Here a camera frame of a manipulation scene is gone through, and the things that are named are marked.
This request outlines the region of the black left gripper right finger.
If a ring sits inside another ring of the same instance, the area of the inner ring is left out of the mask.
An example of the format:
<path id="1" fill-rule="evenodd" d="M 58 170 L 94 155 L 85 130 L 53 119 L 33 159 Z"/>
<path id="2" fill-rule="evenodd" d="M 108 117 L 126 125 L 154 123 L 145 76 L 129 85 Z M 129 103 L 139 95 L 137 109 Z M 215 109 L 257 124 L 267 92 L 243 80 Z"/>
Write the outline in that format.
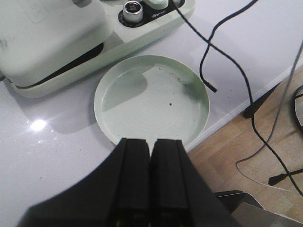
<path id="1" fill-rule="evenodd" d="M 239 226 L 197 172 L 182 141 L 155 142 L 150 177 L 151 226 Z"/>

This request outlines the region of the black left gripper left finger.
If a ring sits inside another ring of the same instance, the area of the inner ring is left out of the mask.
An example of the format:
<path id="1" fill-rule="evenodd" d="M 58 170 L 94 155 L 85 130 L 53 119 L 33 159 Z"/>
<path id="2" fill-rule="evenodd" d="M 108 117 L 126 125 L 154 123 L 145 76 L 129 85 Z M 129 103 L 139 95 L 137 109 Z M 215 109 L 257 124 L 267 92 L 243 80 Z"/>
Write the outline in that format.
<path id="1" fill-rule="evenodd" d="M 147 227 L 146 140 L 122 138 L 105 161 L 62 193 L 30 207 L 19 227 Z"/>

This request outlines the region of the metal robot base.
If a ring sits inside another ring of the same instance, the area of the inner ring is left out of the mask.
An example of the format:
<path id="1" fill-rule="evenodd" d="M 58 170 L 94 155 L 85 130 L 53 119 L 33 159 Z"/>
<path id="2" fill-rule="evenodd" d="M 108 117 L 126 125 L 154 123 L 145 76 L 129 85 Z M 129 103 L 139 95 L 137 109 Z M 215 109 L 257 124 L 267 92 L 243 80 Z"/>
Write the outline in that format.
<path id="1" fill-rule="evenodd" d="M 239 190 L 216 192 L 216 197 L 243 227 L 301 227 L 303 224 L 284 215 L 265 210 L 249 193 Z"/>

